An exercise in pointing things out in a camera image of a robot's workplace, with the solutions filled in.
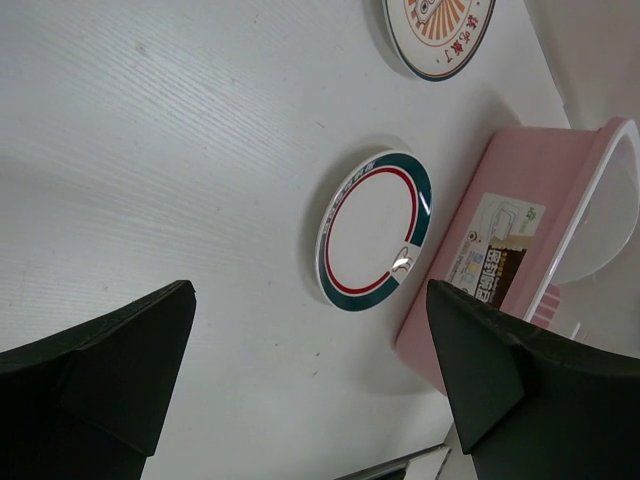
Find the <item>green red rimmed plate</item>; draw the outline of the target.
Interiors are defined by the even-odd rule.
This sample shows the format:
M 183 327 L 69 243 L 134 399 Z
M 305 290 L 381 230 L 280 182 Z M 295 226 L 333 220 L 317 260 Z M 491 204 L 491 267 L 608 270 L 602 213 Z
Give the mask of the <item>green red rimmed plate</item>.
M 420 256 L 432 210 L 430 177 L 413 154 L 386 150 L 357 165 L 317 235 L 315 271 L 326 300 L 360 312 L 394 294 Z

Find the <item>orange sunburst plate by wall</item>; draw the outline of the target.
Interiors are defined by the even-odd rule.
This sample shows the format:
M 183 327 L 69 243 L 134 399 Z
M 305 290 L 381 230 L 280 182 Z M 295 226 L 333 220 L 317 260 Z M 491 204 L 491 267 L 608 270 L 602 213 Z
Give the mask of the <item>orange sunburst plate by wall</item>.
M 478 51 L 495 0 L 385 0 L 392 45 L 420 79 L 442 82 L 460 73 Z

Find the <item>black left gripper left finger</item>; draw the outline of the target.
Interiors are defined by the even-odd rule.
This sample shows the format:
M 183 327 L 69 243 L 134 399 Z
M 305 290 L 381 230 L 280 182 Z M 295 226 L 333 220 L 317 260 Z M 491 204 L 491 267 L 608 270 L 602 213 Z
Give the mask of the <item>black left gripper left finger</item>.
M 4 479 L 138 479 L 196 311 L 188 280 L 1 354 Z

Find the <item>white pink dish rack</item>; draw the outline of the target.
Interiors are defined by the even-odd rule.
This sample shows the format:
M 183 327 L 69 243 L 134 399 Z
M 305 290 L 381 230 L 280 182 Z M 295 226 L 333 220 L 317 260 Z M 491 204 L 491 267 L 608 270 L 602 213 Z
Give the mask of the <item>white pink dish rack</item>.
M 639 222 L 639 130 L 510 127 L 489 141 L 427 271 L 546 328 L 559 288 L 617 257 Z

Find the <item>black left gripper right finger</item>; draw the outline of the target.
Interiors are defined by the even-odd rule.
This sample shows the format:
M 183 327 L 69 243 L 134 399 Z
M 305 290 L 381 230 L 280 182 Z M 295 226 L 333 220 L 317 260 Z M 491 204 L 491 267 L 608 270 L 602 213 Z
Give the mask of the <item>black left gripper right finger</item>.
M 480 479 L 636 479 L 639 361 L 441 280 L 426 311 L 463 453 Z

